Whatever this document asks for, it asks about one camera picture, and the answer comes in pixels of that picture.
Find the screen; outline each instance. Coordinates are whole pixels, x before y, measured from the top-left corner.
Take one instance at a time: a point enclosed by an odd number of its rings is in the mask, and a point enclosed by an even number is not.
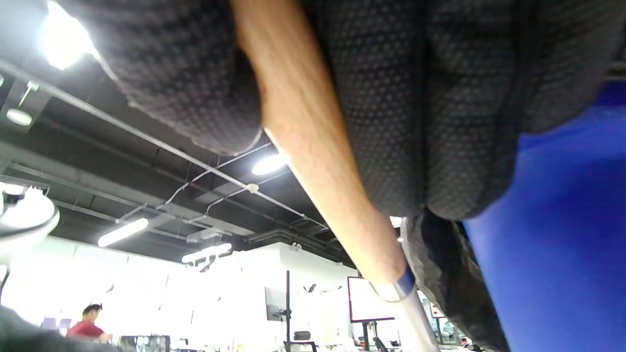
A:
[[[269,287],[265,288],[265,307],[267,320],[285,321],[287,312],[287,294]]]
[[[169,336],[120,336],[122,352],[170,352]]]
[[[392,307],[378,298],[369,282],[362,277],[348,277],[348,300],[350,321],[353,323],[393,319]]]

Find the blue fabric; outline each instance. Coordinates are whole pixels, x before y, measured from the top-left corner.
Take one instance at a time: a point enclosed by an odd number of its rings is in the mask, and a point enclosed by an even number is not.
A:
[[[626,84],[523,137],[513,185],[466,226],[513,351],[624,351]]]

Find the conduit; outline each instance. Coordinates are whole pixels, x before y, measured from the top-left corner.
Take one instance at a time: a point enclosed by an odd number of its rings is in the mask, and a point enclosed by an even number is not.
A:
[[[19,80],[23,80],[23,81],[26,81],[26,82],[29,82],[29,81],[35,82],[39,86],[39,90],[45,91],[48,94],[52,95],[53,97],[66,102],[67,104],[70,104],[70,105],[72,105],[72,106],[74,106],[76,108],[79,108],[80,110],[83,110],[83,111],[85,111],[87,113],[90,113],[93,116],[99,118],[100,120],[106,121],[106,122],[108,122],[108,123],[110,123],[110,124],[112,124],[114,126],[117,126],[117,127],[121,128],[122,130],[124,130],[124,131],[126,131],[126,132],[128,132],[128,133],[130,133],[132,135],[135,135],[135,136],[137,136],[137,137],[139,137],[139,138],[141,138],[141,139],[143,139],[145,141],[148,141],[148,142],[158,146],[159,148],[167,150],[168,152],[170,152],[170,153],[172,153],[172,154],[174,154],[174,155],[176,155],[178,157],[181,157],[181,158],[183,158],[183,159],[185,159],[185,160],[187,160],[187,161],[189,161],[191,163],[194,163],[195,165],[198,165],[199,167],[204,168],[208,172],[214,173],[215,175],[225,179],[226,181],[231,182],[231,183],[241,187],[242,189],[246,189],[247,190],[247,185],[246,184],[244,184],[243,182],[241,182],[241,181],[239,181],[239,180],[237,180],[237,179],[235,179],[235,178],[233,178],[233,177],[231,177],[231,176],[221,172],[217,168],[212,167],[211,165],[209,165],[209,164],[207,164],[207,163],[205,163],[205,162],[203,162],[203,161],[201,161],[201,160],[199,160],[197,158],[194,158],[191,155],[189,155],[189,154],[187,154],[187,153],[185,153],[185,152],[183,152],[183,151],[181,151],[179,149],[176,149],[175,147],[173,147],[173,146],[171,146],[171,145],[169,145],[169,144],[167,144],[167,143],[165,143],[165,142],[163,142],[163,141],[161,141],[161,140],[159,140],[159,139],[157,139],[157,138],[155,138],[155,137],[153,137],[153,136],[151,136],[151,135],[149,135],[149,134],[147,134],[147,133],[145,133],[145,132],[143,132],[143,131],[141,131],[141,130],[139,130],[139,129],[137,129],[137,128],[127,124],[127,123],[125,123],[125,122],[123,122],[123,121],[121,121],[121,120],[119,120],[119,119],[117,119],[117,118],[115,118],[114,116],[105,113],[104,111],[96,108],[95,106],[90,105],[89,103],[87,103],[87,102],[85,102],[83,100],[80,100],[79,98],[77,98],[77,97],[75,97],[75,96],[73,96],[73,95],[71,95],[71,94],[69,94],[69,93],[67,93],[67,92],[57,88],[56,86],[51,85],[51,84],[49,84],[49,83],[39,79],[37,76],[34,76],[31,73],[28,73],[28,72],[26,72],[24,70],[21,70],[17,66],[14,66],[11,63],[8,63],[7,61],[0,60],[0,70],[4,71],[5,73],[8,73],[10,75],[13,75],[15,78],[17,78]],[[268,197],[267,195],[265,195],[265,194],[263,194],[263,193],[261,193],[259,191],[253,192],[253,194],[258,195],[259,197],[261,197],[261,198],[263,198],[263,199],[265,199],[265,200],[267,200],[267,201],[269,201],[269,202],[271,202],[271,203],[273,203],[275,205],[278,205],[279,207],[281,207],[281,208],[283,208],[285,210],[288,210],[289,212],[292,212],[292,213],[298,215],[299,217],[301,217],[303,219],[307,219],[307,220],[309,220],[309,221],[311,221],[311,222],[313,222],[313,223],[315,223],[317,225],[320,225],[324,229],[328,229],[328,226],[326,226],[325,224],[322,224],[322,223],[320,223],[318,221],[315,221],[315,220],[311,219],[310,217],[306,216],[305,214],[303,214],[303,213],[301,213],[301,212],[299,212],[299,211],[297,211],[295,209],[292,209],[292,208],[286,206],[285,204],[279,202],[278,200],[275,200],[275,199],[273,199],[271,197]]]

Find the white wall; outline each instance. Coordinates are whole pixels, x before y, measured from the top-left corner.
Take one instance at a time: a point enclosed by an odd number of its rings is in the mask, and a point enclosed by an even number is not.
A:
[[[348,339],[347,277],[357,271],[287,244],[280,263],[290,273],[292,331],[310,331],[319,344],[342,344]],[[313,292],[307,292],[313,284]]]
[[[320,322],[347,321],[346,277],[356,275],[285,244],[234,253],[199,273],[180,263],[55,237],[15,258],[11,269],[2,303],[35,325],[44,318],[75,323],[87,305],[102,303],[98,326],[108,333],[169,334],[224,348],[254,345],[254,351],[282,344],[284,325],[266,318],[265,287],[285,291],[286,270],[295,323],[328,338],[337,331],[322,331]],[[315,292],[306,293],[302,287],[312,284]]]

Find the monitor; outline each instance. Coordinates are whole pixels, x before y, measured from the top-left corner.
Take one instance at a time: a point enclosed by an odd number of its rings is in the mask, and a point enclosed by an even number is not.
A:
[[[287,293],[266,287],[265,307],[267,309],[267,320],[285,321],[285,315],[287,312]]]
[[[362,277],[348,277],[348,303],[352,323],[393,319],[390,304],[380,299]]]

